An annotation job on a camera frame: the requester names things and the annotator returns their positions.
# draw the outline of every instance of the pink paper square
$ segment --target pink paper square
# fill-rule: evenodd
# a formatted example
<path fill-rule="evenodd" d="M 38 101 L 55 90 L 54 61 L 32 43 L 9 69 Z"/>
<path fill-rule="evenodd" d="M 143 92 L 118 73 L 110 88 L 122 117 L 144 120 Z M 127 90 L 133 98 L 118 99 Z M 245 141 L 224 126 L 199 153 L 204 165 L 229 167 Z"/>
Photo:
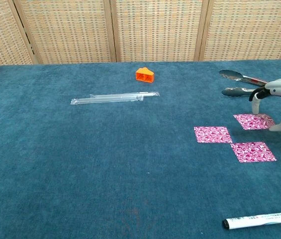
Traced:
<path fill-rule="evenodd" d="M 240 163 L 276 161 L 264 142 L 232 143 L 231 147 Z"/>
<path fill-rule="evenodd" d="M 199 143 L 232 143 L 226 127 L 194 127 Z"/>
<path fill-rule="evenodd" d="M 243 114 L 234 115 L 234 118 L 241 124 L 243 129 L 266 129 L 274 125 L 274 121 L 266 114 Z"/>

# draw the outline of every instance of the metal tongs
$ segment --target metal tongs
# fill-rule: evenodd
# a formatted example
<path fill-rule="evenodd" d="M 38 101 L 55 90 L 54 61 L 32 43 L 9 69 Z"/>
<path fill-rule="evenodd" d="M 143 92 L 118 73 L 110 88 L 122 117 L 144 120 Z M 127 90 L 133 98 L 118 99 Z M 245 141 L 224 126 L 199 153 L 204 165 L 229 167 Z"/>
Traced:
<path fill-rule="evenodd" d="M 263 80 L 249 77 L 249 76 L 244 76 L 241 73 L 236 72 L 236 71 L 221 70 L 221 71 L 219 71 L 219 73 L 224 78 L 234 80 L 234 81 L 243 81 L 243 82 L 250 83 L 252 85 L 264 86 L 267 83 L 267 81 L 263 81 Z M 222 91 L 222 94 L 224 94 L 225 96 L 248 96 L 253 91 L 254 91 L 254 89 L 235 87 L 235 88 L 225 88 Z"/>

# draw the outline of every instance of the white marker label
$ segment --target white marker label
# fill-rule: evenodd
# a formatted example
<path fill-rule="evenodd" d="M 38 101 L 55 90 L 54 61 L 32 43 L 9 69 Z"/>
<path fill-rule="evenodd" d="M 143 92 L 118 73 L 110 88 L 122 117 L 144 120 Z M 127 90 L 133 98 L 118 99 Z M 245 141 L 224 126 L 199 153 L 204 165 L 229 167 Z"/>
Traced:
<path fill-rule="evenodd" d="M 229 224 L 229 229 L 255 227 L 281 223 L 281 213 L 255 215 L 241 218 L 229 218 L 226 220 Z"/>

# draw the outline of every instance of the wicker room divider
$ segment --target wicker room divider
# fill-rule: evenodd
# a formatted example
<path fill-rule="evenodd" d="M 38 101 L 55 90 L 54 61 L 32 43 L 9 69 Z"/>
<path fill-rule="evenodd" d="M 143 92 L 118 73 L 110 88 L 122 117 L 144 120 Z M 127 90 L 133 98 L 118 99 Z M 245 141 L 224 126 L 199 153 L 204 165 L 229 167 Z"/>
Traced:
<path fill-rule="evenodd" d="M 15 0 L 40 63 L 116 61 L 109 0 Z"/>
<path fill-rule="evenodd" d="M 0 65 L 281 58 L 281 0 L 0 0 Z"/>
<path fill-rule="evenodd" d="M 199 60 L 281 58 L 281 0 L 209 0 Z"/>
<path fill-rule="evenodd" d="M 0 0 L 0 65 L 35 62 L 22 29 L 12 0 Z"/>

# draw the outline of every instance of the marker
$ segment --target marker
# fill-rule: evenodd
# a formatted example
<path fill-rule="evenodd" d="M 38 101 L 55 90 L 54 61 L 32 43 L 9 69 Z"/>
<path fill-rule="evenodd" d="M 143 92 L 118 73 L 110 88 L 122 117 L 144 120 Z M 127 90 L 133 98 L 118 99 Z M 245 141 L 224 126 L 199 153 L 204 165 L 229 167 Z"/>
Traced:
<path fill-rule="evenodd" d="M 227 218 L 222 221 L 226 229 L 247 228 L 281 223 L 281 213 L 255 215 L 241 218 Z"/>

